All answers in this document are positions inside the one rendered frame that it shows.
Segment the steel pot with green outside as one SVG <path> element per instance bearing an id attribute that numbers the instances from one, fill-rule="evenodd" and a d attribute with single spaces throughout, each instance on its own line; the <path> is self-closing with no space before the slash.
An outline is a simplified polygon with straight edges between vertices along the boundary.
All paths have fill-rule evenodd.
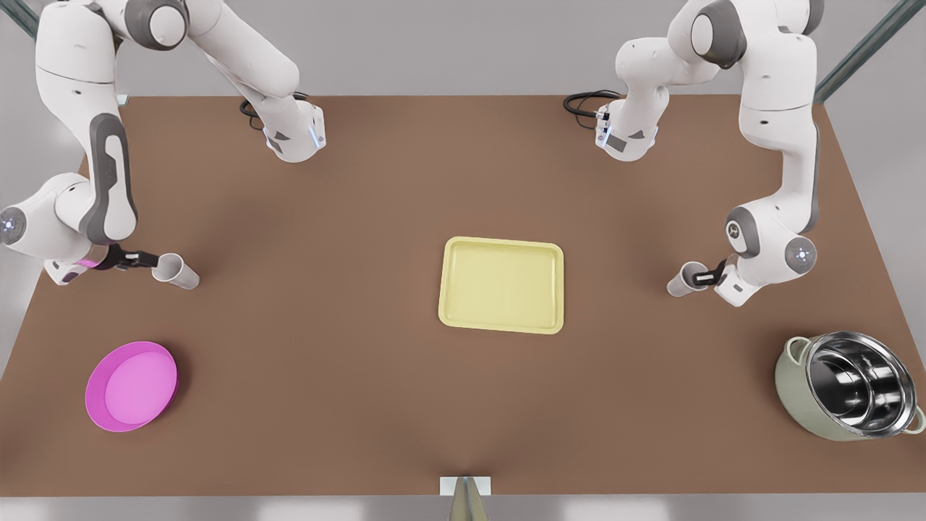
<path id="1" fill-rule="evenodd" d="M 886 345 L 836 331 L 786 341 L 775 366 L 778 399 L 791 418 L 829 441 L 874 441 L 926 430 L 912 376 Z"/>

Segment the white cup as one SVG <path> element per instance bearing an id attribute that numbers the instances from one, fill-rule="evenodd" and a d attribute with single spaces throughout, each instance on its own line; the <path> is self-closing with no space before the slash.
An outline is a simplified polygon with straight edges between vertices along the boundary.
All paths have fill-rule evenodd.
<path id="1" fill-rule="evenodd" d="M 708 286 L 694 286 L 692 276 L 698 271 L 708 270 L 703 263 L 698 261 L 689 261 L 682 265 L 680 271 L 667 283 L 667 291 L 672 297 L 683 297 L 685 295 L 700 292 L 708 289 Z"/>
<path id="2" fill-rule="evenodd" d="M 176 253 L 166 253 L 158 258 L 158 264 L 151 269 L 155 280 L 172 286 L 192 290 L 198 287 L 200 277 L 181 256 Z"/>

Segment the pink round plate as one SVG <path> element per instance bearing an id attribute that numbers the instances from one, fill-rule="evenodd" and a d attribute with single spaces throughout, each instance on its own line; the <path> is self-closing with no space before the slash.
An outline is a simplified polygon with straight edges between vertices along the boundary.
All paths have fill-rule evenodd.
<path id="1" fill-rule="evenodd" d="M 172 354 L 152 341 L 135 341 L 103 357 L 84 393 L 89 418 L 106 431 L 122 433 L 155 420 L 179 385 Z"/>

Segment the pale yellow rectangular tray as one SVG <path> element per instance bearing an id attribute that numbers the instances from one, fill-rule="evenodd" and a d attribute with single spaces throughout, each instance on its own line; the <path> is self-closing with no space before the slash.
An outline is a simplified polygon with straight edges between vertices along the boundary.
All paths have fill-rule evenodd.
<path id="1" fill-rule="evenodd" d="M 553 243 L 452 237 L 438 317 L 458 329 L 556 334 L 564 326 L 564 252 Z"/>

